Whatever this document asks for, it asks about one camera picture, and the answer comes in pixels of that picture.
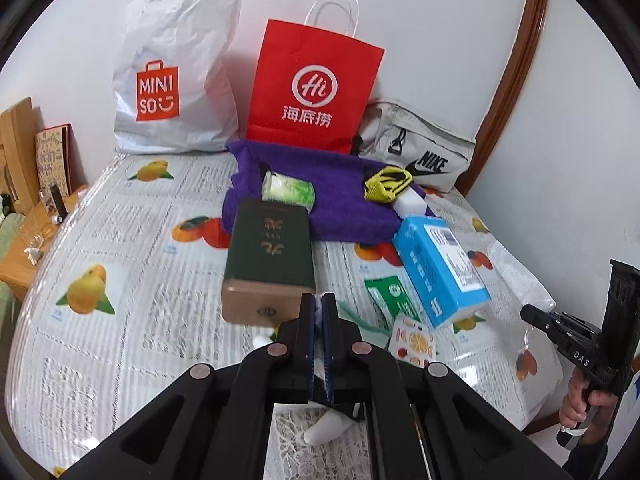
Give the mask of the right hand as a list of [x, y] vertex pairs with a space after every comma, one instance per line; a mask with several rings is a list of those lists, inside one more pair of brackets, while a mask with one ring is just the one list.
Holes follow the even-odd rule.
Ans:
[[589, 399], [585, 400], [588, 379], [579, 368], [573, 370], [568, 381], [567, 394], [559, 409], [559, 421], [562, 427], [574, 429], [587, 418], [587, 405], [596, 410], [588, 430], [580, 439], [581, 444], [596, 444], [604, 439], [610, 430], [618, 397], [612, 393], [593, 390]]

